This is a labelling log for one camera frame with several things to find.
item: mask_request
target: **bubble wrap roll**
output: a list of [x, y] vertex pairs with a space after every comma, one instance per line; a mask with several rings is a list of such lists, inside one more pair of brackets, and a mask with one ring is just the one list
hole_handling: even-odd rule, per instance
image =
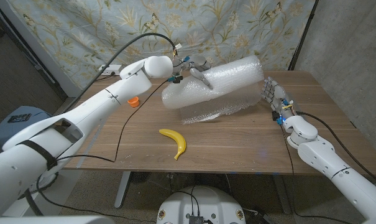
[[171, 83], [162, 92], [163, 104], [168, 109], [178, 109], [203, 101], [215, 99], [264, 79], [261, 64], [256, 56], [249, 56], [234, 62], [203, 71], [213, 89], [202, 81], [189, 76], [181, 83]]

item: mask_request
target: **power strip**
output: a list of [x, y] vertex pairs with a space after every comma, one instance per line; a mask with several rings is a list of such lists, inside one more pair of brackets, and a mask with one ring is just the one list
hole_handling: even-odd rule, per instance
[[[105, 65], [101, 65], [98, 71], [101, 71]], [[111, 75], [114, 72], [114, 75], [120, 75], [120, 71], [123, 69], [122, 65], [109, 65], [101, 75]]]

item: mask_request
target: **table leg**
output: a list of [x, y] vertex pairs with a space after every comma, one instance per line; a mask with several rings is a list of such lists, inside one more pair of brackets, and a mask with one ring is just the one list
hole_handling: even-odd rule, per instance
[[280, 205], [284, 214], [291, 214], [290, 203], [288, 202], [287, 191], [283, 181], [283, 177], [280, 175], [273, 175], [273, 183], [275, 184], [276, 191], [279, 197]]
[[119, 190], [117, 191], [116, 201], [114, 202], [114, 206], [116, 208], [121, 208], [121, 206], [123, 205], [124, 197], [126, 196], [126, 193], [127, 193], [127, 187], [128, 187], [128, 181], [130, 179], [130, 174], [131, 174], [131, 171], [124, 171], [123, 175], [121, 176]]

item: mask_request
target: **bubble wrap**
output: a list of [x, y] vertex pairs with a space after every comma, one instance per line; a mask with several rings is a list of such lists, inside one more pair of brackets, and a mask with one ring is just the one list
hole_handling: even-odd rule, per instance
[[260, 101], [258, 83], [249, 85], [216, 99], [180, 108], [183, 124], [209, 121], [221, 115], [230, 115]]
[[256, 56], [249, 56], [234, 62], [203, 71], [213, 89], [202, 81], [189, 76], [181, 83], [171, 83], [162, 92], [163, 104], [168, 109], [178, 109], [212, 100], [248, 85], [264, 80], [261, 64]]

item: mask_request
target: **orange bottle cap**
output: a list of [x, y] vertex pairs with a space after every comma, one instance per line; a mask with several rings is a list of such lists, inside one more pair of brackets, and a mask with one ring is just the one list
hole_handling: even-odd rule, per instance
[[137, 107], [137, 106], [139, 106], [139, 98], [138, 98], [138, 96], [130, 99], [127, 102], [130, 104], [131, 107]]

